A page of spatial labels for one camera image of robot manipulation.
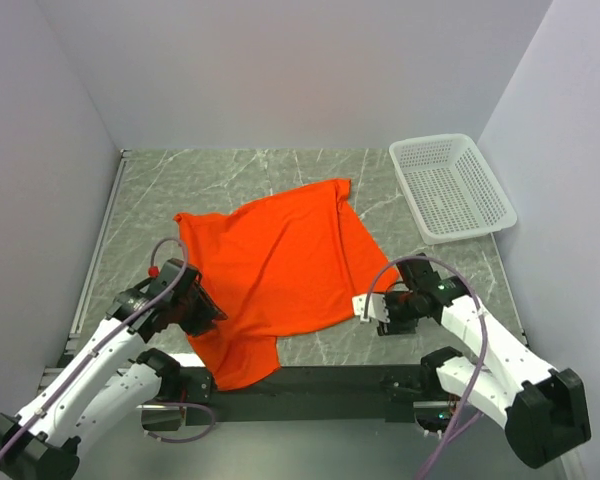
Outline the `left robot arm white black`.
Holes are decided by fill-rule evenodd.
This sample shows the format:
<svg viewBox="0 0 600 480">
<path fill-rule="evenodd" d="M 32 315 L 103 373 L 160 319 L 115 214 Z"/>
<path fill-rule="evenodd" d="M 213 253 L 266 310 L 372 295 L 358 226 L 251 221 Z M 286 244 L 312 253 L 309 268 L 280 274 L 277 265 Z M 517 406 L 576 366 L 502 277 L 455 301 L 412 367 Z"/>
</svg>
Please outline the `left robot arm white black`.
<svg viewBox="0 0 600 480">
<path fill-rule="evenodd" d="M 94 441 L 139 406 L 185 416 L 208 407 L 212 379 L 191 390 L 181 364 L 148 347 L 170 325 L 190 336 L 225 319 L 182 260 L 153 266 L 146 279 L 116 295 L 87 344 L 34 400 L 15 415 L 0 414 L 0 471 L 11 479 L 70 479 Z"/>
</svg>

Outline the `orange t shirt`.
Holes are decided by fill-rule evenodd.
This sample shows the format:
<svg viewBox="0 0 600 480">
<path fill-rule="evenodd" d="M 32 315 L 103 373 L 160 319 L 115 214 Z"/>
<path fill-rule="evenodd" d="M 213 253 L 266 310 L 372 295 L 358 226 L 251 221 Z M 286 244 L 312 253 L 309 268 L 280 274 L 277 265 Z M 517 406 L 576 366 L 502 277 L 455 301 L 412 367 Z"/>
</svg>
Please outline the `orange t shirt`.
<svg viewBox="0 0 600 480">
<path fill-rule="evenodd" d="M 329 179 L 252 201 L 224 215 L 174 220 L 202 286 L 226 314 L 188 341 L 216 385 L 236 390 L 280 367 L 277 340 L 353 317 L 352 299 L 399 275 L 348 202 L 351 182 Z"/>
</svg>

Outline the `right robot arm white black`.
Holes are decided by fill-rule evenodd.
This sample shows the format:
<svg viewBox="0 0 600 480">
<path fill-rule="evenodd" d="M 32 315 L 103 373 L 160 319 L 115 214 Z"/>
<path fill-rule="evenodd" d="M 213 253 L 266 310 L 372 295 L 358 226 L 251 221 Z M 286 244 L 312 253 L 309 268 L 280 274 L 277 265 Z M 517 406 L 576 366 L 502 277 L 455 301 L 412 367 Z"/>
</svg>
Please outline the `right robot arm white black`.
<svg viewBox="0 0 600 480">
<path fill-rule="evenodd" d="M 457 397 L 456 408 L 471 405 L 497 423 L 526 466 L 537 469 L 591 438 L 582 379 L 570 368 L 557 370 L 518 340 L 486 308 L 468 280 L 424 254 L 387 264 L 398 270 L 402 291 L 374 288 L 353 298 L 354 313 L 375 320 L 381 335 L 411 332 L 430 318 L 474 355 L 446 348 L 421 360 L 421 392 Z"/>
</svg>

